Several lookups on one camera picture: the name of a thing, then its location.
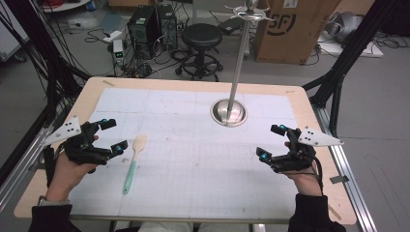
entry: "chair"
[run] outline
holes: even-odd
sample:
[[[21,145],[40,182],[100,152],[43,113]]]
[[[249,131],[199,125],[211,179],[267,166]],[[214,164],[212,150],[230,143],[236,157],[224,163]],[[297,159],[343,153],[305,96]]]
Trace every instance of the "chair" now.
[[[190,80],[195,80],[196,77],[202,79],[204,76],[213,75],[215,81],[218,82],[216,72],[222,71],[223,66],[217,58],[205,53],[210,49],[218,52],[215,47],[222,41],[222,33],[218,27],[205,23],[193,24],[184,30],[182,40],[187,46],[196,50],[197,53],[185,58],[175,72],[177,74],[181,74],[182,71],[188,73],[191,76]]]

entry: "metal pole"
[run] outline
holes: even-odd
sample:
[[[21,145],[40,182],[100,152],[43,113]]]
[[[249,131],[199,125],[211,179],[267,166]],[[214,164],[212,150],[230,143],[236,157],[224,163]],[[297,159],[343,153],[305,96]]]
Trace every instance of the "metal pole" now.
[[[232,88],[231,88],[231,93],[230,93],[229,103],[228,103],[228,110],[227,110],[228,119],[230,118],[230,114],[232,112],[232,105],[235,100],[236,89],[238,88],[239,75],[241,74],[242,62],[244,61],[244,55],[245,55],[245,48],[248,43],[249,28],[250,28],[250,21],[246,20],[244,22],[244,26],[242,30],[242,38],[241,38],[241,44],[239,46],[238,60],[236,61],[236,68],[235,68],[235,72],[233,75]]]

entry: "white pants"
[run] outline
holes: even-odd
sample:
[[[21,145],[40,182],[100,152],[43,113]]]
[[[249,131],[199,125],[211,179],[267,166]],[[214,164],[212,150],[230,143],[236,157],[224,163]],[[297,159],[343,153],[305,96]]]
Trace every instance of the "white pants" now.
[[[193,223],[143,222],[138,232],[192,232]],[[198,232],[249,232],[247,224],[202,223]]]

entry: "human hand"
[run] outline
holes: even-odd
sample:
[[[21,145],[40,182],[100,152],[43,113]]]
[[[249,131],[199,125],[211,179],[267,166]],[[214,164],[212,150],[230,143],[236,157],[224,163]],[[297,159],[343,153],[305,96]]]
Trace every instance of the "human hand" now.
[[[285,142],[286,147],[290,146],[290,142]],[[299,171],[285,171],[282,172],[289,179],[293,180],[298,192],[303,195],[321,196],[322,190],[316,177],[316,163],[313,162],[312,166]]]
[[[61,153],[58,156],[54,176],[45,194],[45,199],[47,201],[67,201],[73,188],[81,182],[89,171],[97,166],[97,164],[92,163],[78,165],[70,161],[64,152]]]

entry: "wrist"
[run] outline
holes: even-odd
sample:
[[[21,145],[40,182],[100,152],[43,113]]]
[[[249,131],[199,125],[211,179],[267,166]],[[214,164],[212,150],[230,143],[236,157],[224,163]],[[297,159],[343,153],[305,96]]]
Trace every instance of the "wrist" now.
[[[45,194],[45,199],[47,201],[67,201],[69,200],[69,194],[69,189],[56,187],[51,183]]]
[[[322,191],[315,176],[300,174],[293,178],[293,181],[300,194],[322,196]]]
[[[40,196],[39,197],[39,203],[37,206],[64,206],[64,205],[69,205],[70,201],[51,201],[47,200],[45,196]]]

